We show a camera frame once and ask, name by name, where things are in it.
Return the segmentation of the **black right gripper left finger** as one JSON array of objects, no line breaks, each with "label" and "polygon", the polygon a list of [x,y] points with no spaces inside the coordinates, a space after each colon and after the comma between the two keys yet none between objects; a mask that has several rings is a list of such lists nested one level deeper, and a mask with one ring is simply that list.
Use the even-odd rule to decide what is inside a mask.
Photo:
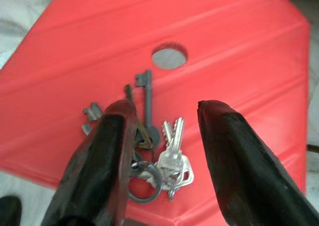
[{"label": "black right gripper left finger", "polygon": [[75,150],[41,226],[122,226],[128,201],[137,111],[109,105]]}]

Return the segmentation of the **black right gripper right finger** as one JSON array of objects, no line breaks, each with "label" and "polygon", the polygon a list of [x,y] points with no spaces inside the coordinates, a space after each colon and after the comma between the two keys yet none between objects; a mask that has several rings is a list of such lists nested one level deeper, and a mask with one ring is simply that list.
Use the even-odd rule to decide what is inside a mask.
[{"label": "black right gripper right finger", "polygon": [[197,116],[218,205],[230,226],[319,226],[319,212],[242,114],[205,100]]}]

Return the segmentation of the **black robot foot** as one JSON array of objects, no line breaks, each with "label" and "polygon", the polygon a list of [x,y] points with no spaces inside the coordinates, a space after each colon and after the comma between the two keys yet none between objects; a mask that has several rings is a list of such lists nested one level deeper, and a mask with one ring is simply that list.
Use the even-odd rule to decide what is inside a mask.
[{"label": "black robot foot", "polygon": [[0,198],[0,226],[20,226],[22,204],[17,196]]}]

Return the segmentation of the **dark key bunch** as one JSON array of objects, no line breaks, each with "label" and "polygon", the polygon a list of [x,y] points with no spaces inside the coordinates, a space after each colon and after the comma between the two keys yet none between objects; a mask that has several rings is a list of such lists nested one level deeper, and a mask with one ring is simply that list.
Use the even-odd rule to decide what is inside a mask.
[{"label": "dark key bunch", "polygon": [[[139,120],[136,122],[137,131],[133,148],[150,150],[153,152],[160,143],[160,133],[152,124],[152,71],[148,69],[145,73],[137,74],[136,80],[136,86],[145,88],[145,123],[142,124]],[[110,111],[117,113],[121,109],[126,110],[129,104],[132,105],[134,103],[130,85],[125,86],[125,94],[125,100],[112,103],[104,111],[96,102],[93,102],[89,108],[85,108],[83,110],[83,113],[88,116],[89,121],[99,122],[101,121],[101,118],[103,118],[104,115]],[[131,200],[140,204],[153,202],[161,192],[162,179],[160,178],[160,173],[155,169],[155,165],[153,163],[144,161],[138,152],[133,151],[132,157],[131,177],[141,178],[142,173],[146,173],[145,179],[150,176],[155,180],[156,191],[152,196],[144,199],[138,198],[132,193],[129,193],[129,197]]]}]

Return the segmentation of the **red plastic stool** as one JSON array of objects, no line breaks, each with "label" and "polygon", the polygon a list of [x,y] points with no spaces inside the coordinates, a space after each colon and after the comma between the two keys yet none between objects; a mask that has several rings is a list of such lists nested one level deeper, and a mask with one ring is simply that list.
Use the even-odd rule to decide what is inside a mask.
[{"label": "red plastic stool", "polygon": [[130,201],[153,226],[223,226],[197,120],[240,112],[305,189],[310,27],[288,0],[53,0],[0,70],[0,172],[57,187],[85,135],[83,109],[153,73],[153,124],[185,120],[194,182],[172,202]]}]

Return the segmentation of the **silver key bunch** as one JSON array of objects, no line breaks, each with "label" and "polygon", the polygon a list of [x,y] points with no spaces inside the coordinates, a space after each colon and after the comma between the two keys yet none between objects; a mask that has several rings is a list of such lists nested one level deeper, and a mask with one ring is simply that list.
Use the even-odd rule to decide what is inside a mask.
[{"label": "silver key bunch", "polygon": [[184,126],[185,122],[181,117],[175,120],[173,126],[168,121],[162,124],[166,149],[160,153],[155,166],[160,172],[161,188],[167,191],[169,202],[173,200],[176,191],[194,181],[191,163],[181,150]]}]

